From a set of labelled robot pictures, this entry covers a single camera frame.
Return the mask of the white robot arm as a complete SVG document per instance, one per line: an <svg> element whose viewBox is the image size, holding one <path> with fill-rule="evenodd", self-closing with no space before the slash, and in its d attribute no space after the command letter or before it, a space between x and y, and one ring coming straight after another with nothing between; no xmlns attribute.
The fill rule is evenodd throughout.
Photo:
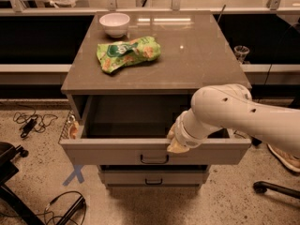
<svg viewBox="0 0 300 225"><path fill-rule="evenodd" d="M231 128L300 158L299 124L299 110L256 103L243 85L210 85L197 90L190 109L177 117L167 150L186 153L210 134Z"/></svg>

